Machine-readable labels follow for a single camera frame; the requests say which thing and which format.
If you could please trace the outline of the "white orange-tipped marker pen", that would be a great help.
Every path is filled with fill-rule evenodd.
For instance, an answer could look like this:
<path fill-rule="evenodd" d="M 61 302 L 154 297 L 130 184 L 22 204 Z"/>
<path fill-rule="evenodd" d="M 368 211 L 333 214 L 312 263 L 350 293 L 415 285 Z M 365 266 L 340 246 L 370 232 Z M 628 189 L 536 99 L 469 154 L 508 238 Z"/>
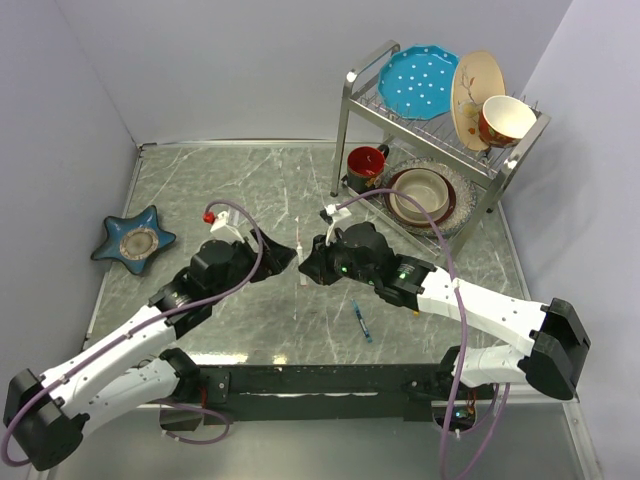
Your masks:
<path fill-rule="evenodd" d="M 300 285 L 301 286 L 307 286 L 306 276 L 300 270 L 300 267 L 301 267 L 302 263 L 304 262 L 304 249 L 303 249 L 303 247 L 302 247 L 300 242 L 297 243 L 296 252 L 297 252 L 297 260 L 298 260 L 298 272 L 299 272 Z"/>

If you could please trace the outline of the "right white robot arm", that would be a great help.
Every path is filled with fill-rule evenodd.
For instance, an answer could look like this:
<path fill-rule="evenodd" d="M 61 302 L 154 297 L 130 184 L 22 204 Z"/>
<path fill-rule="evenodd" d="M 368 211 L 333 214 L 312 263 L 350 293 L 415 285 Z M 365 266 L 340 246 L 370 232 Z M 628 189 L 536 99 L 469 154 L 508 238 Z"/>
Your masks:
<path fill-rule="evenodd" d="M 563 401 L 576 394 L 591 341 L 565 300 L 543 304 L 453 279 L 443 268 L 395 253 L 370 222 L 333 241 L 316 236 L 299 270 L 319 285 L 342 278 L 368 284 L 391 305 L 465 322 L 501 340 L 498 347 L 449 350 L 437 375 L 449 398 L 492 383 L 528 384 Z"/>

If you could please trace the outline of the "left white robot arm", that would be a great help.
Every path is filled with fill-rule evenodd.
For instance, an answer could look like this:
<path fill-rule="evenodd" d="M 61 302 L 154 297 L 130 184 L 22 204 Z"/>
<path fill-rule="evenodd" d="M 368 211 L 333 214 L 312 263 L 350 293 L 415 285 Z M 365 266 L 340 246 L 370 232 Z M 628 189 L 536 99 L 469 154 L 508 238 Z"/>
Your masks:
<path fill-rule="evenodd" d="M 295 250 L 262 233 L 247 241 L 205 242 L 148 303 L 76 357 L 40 375 L 25 369 L 9 384 L 3 415 L 2 461 L 15 440 L 25 463 L 49 470 L 100 426 L 148 402 L 180 405 L 200 382 L 199 366 L 172 342 L 211 316 L 212 308 L 247 283 L 282 273 Z"/>

